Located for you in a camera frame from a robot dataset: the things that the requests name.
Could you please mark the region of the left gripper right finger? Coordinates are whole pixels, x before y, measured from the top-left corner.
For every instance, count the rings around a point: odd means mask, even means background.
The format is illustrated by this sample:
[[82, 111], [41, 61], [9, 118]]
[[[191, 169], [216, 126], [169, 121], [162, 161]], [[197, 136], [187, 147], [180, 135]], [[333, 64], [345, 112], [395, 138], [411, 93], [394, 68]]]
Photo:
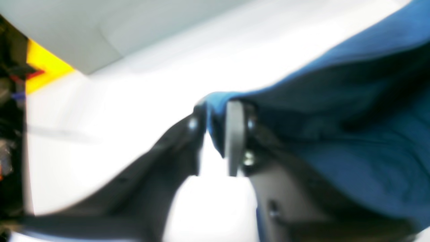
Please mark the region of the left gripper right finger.
[[407, 219], [373, 212], [333, 187], [269, 129], [252, 106], [229, 101], [225, 158], [231, 176], [250, 179], [266, 242], [412, 242]]

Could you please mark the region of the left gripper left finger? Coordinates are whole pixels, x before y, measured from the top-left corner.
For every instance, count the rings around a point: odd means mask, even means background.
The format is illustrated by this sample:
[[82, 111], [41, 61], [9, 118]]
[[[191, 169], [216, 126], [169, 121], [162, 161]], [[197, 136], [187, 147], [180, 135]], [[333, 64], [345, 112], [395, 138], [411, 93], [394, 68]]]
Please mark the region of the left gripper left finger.
[[206, 106], [195, 106], [144, 155], [66, 210], [26, 217], [20, 233], [52, 242], [161, 242], [178, 188], [199, 168]]

